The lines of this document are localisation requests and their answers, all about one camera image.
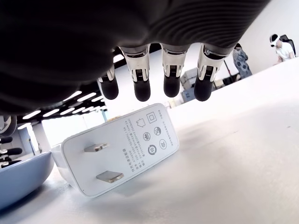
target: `blue bowl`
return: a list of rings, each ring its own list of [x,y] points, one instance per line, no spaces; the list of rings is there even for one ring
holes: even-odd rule
[[[37,189],[54,166],[51,152],[0,169],[0,210]]]

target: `black fingertip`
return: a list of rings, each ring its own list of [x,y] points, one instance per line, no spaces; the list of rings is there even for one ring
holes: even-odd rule
[[[164,93],[168,97],[175,97],[179,92],[179,77],[164,76]]]
[[[5,143],[10,143],[13,141],[13,137],[9,136],[9,137],[1,137],[0,139],[0,144],[5,144]]]
[[[116,77],[112,81],[104,81],[101,83],[103,95],[107,99],[115,99],[118,96],[118,84]]]
[[[147,101],[150,98],[150,80],[134,82],[134,91],[139,101]]]
[[[194,86],[194,95],[195,98],[199,101],[206,101],[210,98],[212,93],[213,82],[210,80],[200,80],[196,76],[195,86]]]

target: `chair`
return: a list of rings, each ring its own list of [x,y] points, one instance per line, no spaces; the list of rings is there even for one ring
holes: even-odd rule
[[[289,43],[292,46],[293,50],[294,50],[294,55],[296,56],[296,50],[295,50],[294,41],[291,40],[291,39],[289,39],[285,34],[282,35],[282,36],[280,36],[280,40],[282,42]]]

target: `white wall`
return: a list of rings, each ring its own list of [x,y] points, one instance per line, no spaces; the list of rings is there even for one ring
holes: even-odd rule
[[[51,150],[49,141],[47,139],[45,130],[43,129],[42,124],[36,124],[32,126],[34,135],[36,136],[37,142],[40,144],[40,147],[42,148],[43,152],[48,152]]]
[[[48,149],[62,143],[66,138],[104,122],[102,112],[94,111],[84,115],[43,120],[42,125],[33,127],[33,131],[43,151],[48,151]]]
[[[32,146],[29,142],[29,139],[31,138],[29,133],[28,133],[28,130],[27,128],[23,128],[21,130],[18,130],[19,131],[19,135],[20,135],[20,138],[22,140],[22,143],[23,143],[23,151],[26,152],[26,154],[33,154],[32,152]]]
[[[293,39],[299,51],[299,1],[272,0],[240,40],[248,55],[248,64],[253,73],[271,67],[278,61],[275,49],[270,46],[272,34],[286,34]]]

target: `person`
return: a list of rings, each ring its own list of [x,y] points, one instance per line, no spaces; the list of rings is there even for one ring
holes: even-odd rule
[[[249,66],[246,62],[248,60],[248,56],[243,51],[239,43],[237,43],[234,48],[233,58],[234,58],[235,67],[238,69],[241,79],[244,79],[252,75]]]
[[[282,42],[280,36],[273,34],[270,37],[271,47],[276,47],[278,54],[278,63],[285,62],[295,57],[294,50],[289,43]]]

